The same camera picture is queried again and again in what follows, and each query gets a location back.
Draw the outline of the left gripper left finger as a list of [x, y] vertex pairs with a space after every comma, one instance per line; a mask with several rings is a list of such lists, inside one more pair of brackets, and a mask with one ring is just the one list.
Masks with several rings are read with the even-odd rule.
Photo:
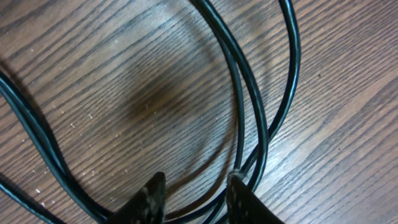
[[160, 224], [165, 218], [165, 174], [156, 172], [107, 224]]

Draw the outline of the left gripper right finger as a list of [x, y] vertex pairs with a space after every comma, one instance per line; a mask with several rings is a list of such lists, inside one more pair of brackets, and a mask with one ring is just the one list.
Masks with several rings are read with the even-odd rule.
[[231, 224], [284, 224], [242, 181], [238, 171], [228, 174], [226, 202]]

